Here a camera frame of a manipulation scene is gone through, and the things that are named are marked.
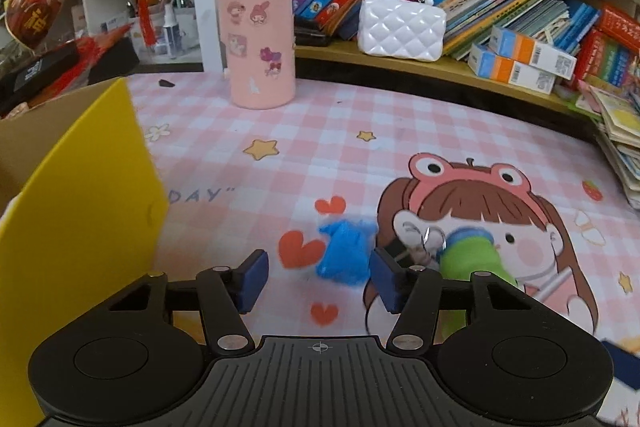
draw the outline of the red heart print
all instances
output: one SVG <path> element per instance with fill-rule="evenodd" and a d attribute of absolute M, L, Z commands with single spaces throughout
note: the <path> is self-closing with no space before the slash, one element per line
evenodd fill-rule
<path fill-rule="evenodd" d="M 300 230 L 289 230 L 278 242 L 280 262 L 285 268 L 303 268 L 322 259 L 326 245 L 320 239 L 304 244 L 305 236 Z"/>
<path fill-rule="evenodd" d="M 319 302 L 311 304 L 311 318 L 318 326 L 328 326 L 338 317 L 338 306 L 324 306 Z"/>
<path fill-rule="evenodd" d="M 340 196 L 333 196 L 331 201 L 316 200 L 318 214 L 343 214 L 347 208 L 347 202 Z"/>

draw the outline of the wooden shelf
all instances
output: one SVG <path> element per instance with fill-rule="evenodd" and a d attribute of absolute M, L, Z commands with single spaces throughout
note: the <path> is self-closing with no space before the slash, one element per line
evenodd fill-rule
<path fill-rule="evenodd" d="M 574 111 L 567 107 L 566 102 L 554 94 L 538 94 L 522 87 L 479 78 L 473 74 L 473 71 L 467 66 L 466 62 L 457 62 L 449 57 L 443 57 L 436 62 L 372 57 L 361 53 L 355 42 L 335 41 L 325 48 L 296 46 L 296 58 L 314 58 L 315 60 L 372 66 L 384 70 L 430 76 L 432 78 L 454 82 L 455 84 L 463 84 L 464 86 L 473 86 L 478 89 L 497 92 L 564 114 L 576 115 Z"/>

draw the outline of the yellow star print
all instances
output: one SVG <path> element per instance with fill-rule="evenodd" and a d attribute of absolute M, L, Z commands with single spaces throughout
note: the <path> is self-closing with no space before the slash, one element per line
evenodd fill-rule
<path fill-rule="evenodd" d="M 618 277 L 618 284 L 620 284 L 625 294 L 631 293 L 634 290 L 633 286 L 631 286 L 631 277 L 622 272 L 620 272 L 620 276 Z"/>
<path fill-rule="evenodd" d="M 358 135 L 356 136 L 356 138 L 360 138 L 361 140 L 364 140 L 365 142 L 370 142 L 371 140 L 375 140 L 376 137 L 373 136 L 373 133 L 371 131 L 360 131 L 358 133 Z"/>
<path fill-rule="evenodd" d="M 254 157 L 254 160 L 258 161 L 265 156 L 280 154 L 280 151 L 276 149 L 276 143 L 278 143 L 276 140 L 254 140 L 251 145 L 242 152 L 250 154 Z"/>

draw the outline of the metal screw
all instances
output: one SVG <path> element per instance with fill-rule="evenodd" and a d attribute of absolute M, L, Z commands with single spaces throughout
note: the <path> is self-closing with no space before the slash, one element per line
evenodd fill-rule
<path fill-rule="evenodd" d="M 218 339 L 218 345 L 222 349 L 228 349 L 234 351 L 236 349 L 242 349 L 249 341 L 242 335 L 225 335 Z"/>
<path fill-rule="evenodd" d="M 403 351 L 412 351 L 414 349 L 420 349 L 424 342 L 420 337 L 416 337 L 415 335 L 398 335 L 393 339 L 393 344 Z"/>

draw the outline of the pink cylinder container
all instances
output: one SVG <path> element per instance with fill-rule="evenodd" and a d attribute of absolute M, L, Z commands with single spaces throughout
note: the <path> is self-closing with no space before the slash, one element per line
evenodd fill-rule
<path fill-rule="evenodd" d="M 218 0 L 231 101 L 248 109 L 293 99 L 296 73 L 291 0 Z"/>

